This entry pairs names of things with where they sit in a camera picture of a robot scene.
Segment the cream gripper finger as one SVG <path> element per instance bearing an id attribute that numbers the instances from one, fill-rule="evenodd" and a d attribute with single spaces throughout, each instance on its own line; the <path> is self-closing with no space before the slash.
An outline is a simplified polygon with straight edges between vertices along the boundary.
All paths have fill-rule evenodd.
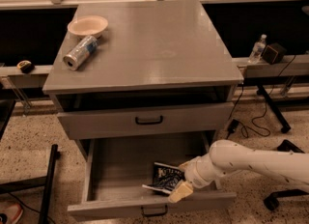
<path id="1" fill-rule="evenodd" d="M 179 166 L 179 169 L 180 169 L 181 171 L 184 172 L 184 171 L 187 169 L 188 165 L 189 165 L 189 162 L 188 162 L 188 161 L 185 162 L 185 163 L 182 163 L 182 164 Z"/>
<path id="2" fill-rule="evenodd" d="M 176 187 L 172 190 L 168 197 L 171 203 L 178 203 L 183 198 L 191 195 L 193 193 L 193 186 L 190 182 L 180 181 L 177 183 Z"/>

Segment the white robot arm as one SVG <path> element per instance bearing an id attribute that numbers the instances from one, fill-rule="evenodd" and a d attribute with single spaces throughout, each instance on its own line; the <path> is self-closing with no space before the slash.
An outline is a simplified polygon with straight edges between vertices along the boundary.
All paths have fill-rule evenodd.
<path id="1" fill-rule="evenodd" d="M 248 170 L 309 192 L 309 154 L 254 150 L 231 140 L 217 140 L 210 150 L 180 165 L 181 180 L 168 197 L 178 203 L 195 188 L 204 188 L 213 181 L 238 171 Z"/>

